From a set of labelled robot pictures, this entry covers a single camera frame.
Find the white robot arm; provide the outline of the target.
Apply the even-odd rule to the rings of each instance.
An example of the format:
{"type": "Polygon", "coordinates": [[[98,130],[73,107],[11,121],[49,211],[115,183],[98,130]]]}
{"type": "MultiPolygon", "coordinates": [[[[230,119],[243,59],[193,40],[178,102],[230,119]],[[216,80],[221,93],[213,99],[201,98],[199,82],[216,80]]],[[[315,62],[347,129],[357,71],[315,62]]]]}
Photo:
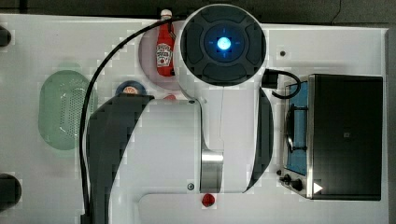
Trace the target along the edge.
{"type": "Polygon", "coordinates": [[[90,117],[91,182],[84,224],[140,224],[148,194],[244,193],[273,151],[273,112],[262,89],[266,38],[240,7],[193,12],[175,41],[183,99],[120,93],[90,117]]]}

